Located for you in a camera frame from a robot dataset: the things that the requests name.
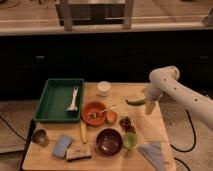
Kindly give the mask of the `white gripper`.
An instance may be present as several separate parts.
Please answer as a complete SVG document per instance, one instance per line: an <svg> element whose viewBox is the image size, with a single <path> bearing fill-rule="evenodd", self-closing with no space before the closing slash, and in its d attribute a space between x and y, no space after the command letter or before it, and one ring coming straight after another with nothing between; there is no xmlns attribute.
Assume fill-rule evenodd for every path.
<svg viewBox="0 0 213 171"><path fill-rule="evenodd" d="M144 89L144 95L145 98L148 100L145 104L146 109L145 109L145 114L146 115L150 115L155 106L156 106L156 102L158 101L159 98L162 96L163 92L157 88L154 84L149 83L145 89Z"/></svg>

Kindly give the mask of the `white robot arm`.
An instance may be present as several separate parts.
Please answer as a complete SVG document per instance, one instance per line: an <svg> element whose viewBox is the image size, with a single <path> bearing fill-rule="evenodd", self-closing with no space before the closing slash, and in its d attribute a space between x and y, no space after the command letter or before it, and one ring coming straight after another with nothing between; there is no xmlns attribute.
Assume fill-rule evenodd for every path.
<svg viewBox="0 0 213 171"><path fill-rule="evenodd" d="M150 83L144 90L145 98L148 101L157 101L166 93L213 131L213 100L180 84L179 77L180 71L175 66L152 70L149 74Z"/></svg>

